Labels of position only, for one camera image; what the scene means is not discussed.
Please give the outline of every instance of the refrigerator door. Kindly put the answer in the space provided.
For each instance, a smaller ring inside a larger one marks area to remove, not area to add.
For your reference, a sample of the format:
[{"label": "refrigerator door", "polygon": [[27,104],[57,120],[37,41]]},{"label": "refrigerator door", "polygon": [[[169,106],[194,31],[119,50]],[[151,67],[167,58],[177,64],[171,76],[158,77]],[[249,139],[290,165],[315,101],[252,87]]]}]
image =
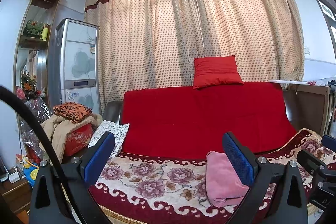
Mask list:
[{"label": "refrigerator door", "polygon": [[66,41],[64,81],[95,78],[95,45]]},{"label": "refrigerator door", "polygon": [[93,113],[100,113],[97,88],[77,88],[65,90],[66,101],[80,103],[92,109]]},{"label": "refrigerator door", "polygon": [[67,40],[95,44],[96,32],[96,27],[69,22]]}]

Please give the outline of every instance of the red sofa cover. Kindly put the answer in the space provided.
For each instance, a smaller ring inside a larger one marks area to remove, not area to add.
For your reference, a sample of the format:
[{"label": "red sofa cover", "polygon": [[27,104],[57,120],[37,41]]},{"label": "red sofa cover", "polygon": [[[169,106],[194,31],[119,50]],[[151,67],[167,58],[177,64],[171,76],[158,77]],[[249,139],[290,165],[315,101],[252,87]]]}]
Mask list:
[{"label": "red sofa cover", "polygon": [[121,123],[130,123],[123,152],[181,159],[223,152],[227,131],[254,153],[280,148],[296,133],[280,85],[268,82],[128,91]]}]

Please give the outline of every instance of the curtain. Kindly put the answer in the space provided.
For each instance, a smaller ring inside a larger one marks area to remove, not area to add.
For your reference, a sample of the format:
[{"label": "curtain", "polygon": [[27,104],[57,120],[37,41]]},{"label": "curtain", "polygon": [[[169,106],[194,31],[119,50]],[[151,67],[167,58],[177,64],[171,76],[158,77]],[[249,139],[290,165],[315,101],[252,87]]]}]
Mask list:
[{"label": "curtain", "polygon": [[203,56],[194,0],[87,0],[85,21],[100,26],[101,105],[128,90],[192,85]]},{"label": "curtain", "polygon": [[133,89],[192,85],[194,58],[236,56],[243,81],[302,80],[294,0],[86,0],[100,26],[101,105]]},{"label": "curtain", "polygon": [[197,0],[206,56],[235,55],[243,81],[302,80],[295,0]]}]

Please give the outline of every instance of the yellow lid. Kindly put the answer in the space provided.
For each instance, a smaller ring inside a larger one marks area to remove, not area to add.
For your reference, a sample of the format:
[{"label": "yellow lid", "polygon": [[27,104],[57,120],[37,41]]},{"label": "yellow lid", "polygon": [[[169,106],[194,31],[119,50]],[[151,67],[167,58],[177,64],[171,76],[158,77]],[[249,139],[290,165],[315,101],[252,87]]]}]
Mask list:
[{"label": "yellow lid", "polygon": [[36,176],[37,176],[37,172],[39,171],[38,168],[34,169],[32,172],[30,172],[30,177],[33,179],[33,180],[36,180]]}]

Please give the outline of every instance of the peony print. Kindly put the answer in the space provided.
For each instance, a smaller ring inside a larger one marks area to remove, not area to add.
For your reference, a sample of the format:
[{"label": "peony print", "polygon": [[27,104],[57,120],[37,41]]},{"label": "peony print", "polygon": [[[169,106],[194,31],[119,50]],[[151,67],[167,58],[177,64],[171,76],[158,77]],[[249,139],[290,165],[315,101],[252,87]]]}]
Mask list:
[{"label": "peony print", "polygon": [[299,166],[299,171],[303,180],[310,176],[309,173],[302,166]]},{"label": "peony print", "polygon": [[180,185],[186,185],[195,178],[194,172],[188,168],[172,168],[167,176]]},{"label": "peony print", "polygon": [[139,183],[135,191],[144,198],[158,198],[163,196],[165,192],[165,186],[162,180],[149,179]]},{"label": "peony print", "polygon": [[314,152],[320,147],[319,141],[317,139],[307,140],[302,146],[301,150],[307,150],[309,153],[314,154]]},{"label": "peony print", "polygon": [[133,173],[142,177],[149,176],[154,173],[154,164],[140,163],[140,165],[134,166]]},{"label": "peony print", "polygon": [[331,155],[333,152],[327,149],[325,146],[322,146],[315,150],[314,156],[321,161],[324,161],[328,155]]},{"label": "peony print", "polygon": [[206,187],[205,187],[205,180],[202,180],[201,183],[197,184],[197,196],[199,198],[201,197],[207,197]]},{"label": "peony print", "polygon": [[124,172],[115,166],[112,167],[105,167],[101,173],[103,178],[109,179],[109,180],[115,180],[115,179],[121,179],[121,176],[124,174]]}]

